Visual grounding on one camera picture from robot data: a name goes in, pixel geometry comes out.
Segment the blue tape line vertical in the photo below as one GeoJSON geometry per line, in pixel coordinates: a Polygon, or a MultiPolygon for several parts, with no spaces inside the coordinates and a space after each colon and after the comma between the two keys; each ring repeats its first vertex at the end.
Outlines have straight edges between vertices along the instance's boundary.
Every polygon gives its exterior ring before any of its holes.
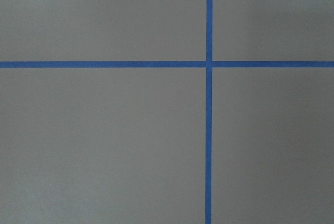
{"type": "Polygon", "coordinates": [[[213,0],[206,0],[205,224],[212,223],[212,62],[213,0]]]}

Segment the blue tape line horizontal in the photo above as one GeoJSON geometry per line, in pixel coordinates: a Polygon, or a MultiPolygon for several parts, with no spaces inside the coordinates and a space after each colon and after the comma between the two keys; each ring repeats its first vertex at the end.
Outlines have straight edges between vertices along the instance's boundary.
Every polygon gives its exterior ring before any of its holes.
{"type": "Polygon", "coordinates": [[[3,61],[1,68],[316,68],[333,61],[3,61]]]}

